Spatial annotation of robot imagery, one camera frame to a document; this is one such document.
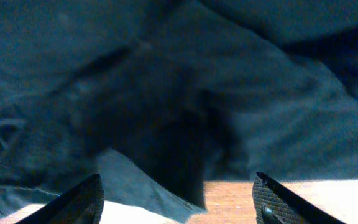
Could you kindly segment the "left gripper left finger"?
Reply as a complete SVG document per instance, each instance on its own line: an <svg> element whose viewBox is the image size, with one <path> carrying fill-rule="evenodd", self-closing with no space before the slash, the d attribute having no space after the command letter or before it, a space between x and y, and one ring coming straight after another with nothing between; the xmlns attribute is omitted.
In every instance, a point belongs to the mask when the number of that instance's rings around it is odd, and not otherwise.
<svg viewBox="0 0 358 224"><path fill-rule="evenodd" d="M99 224L103 208L101 176L93 174L16 224Z"/></svg>

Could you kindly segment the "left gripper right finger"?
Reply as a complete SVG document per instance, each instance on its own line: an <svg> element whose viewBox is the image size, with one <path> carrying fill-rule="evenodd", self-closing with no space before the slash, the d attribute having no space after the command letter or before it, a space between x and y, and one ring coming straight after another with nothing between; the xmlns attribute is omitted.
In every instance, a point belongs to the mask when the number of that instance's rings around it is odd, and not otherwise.
<svg viewBox="0 0 358 224"><path fill-rule="evenodd" d="M255 175L252 199L257 224L344 224L263 172Z"/></svg>

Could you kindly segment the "black t-shirt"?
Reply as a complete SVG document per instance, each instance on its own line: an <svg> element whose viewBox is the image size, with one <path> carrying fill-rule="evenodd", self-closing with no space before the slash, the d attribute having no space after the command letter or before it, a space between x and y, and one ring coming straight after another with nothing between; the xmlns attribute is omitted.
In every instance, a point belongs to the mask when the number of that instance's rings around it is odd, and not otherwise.
<svg viewBox="0 0 358 224"><path fill-rule="evenodd" d="M358 1L0 1L0 219L99 173L185 222L257 172L358 179Z"/></svg>

